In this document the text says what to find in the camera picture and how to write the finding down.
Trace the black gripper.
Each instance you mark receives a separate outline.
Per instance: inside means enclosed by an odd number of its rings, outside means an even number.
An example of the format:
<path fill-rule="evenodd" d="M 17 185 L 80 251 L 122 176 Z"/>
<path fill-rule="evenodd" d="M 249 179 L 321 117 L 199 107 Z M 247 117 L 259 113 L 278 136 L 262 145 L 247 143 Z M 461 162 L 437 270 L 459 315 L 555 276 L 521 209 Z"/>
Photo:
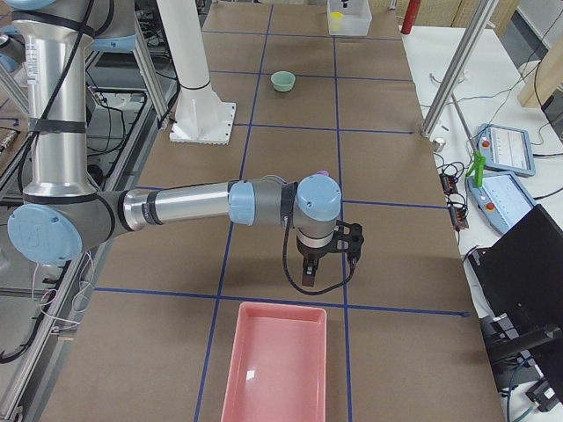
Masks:
<path fill-rule="evenodd" d="M 307 245 L 298 245 L 298 251 L 303 256 L 303 272 L 301 284 L 303 287 L 314 287 L 316 272 L 320 259 L 331 253 L 328 247 L 311 248 Z"/>

